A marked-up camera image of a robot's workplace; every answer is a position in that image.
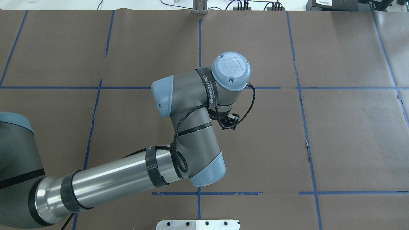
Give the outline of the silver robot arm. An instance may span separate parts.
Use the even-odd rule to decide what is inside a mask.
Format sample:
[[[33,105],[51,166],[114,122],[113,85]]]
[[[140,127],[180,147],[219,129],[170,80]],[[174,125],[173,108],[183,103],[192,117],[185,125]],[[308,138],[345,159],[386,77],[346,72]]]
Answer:
[[[151,85],[159,115],[175,130],[168,146],[153,145],[119,160],[61,178],[47,177],[26,117],[1,112],[1,225],[52,226],[93,207],[189,179],[195,187],[226,173],[212,120],[222,129],[243,121],[231,113],[251,74],[240,53],[219,54],[210,67],[171,75]]]

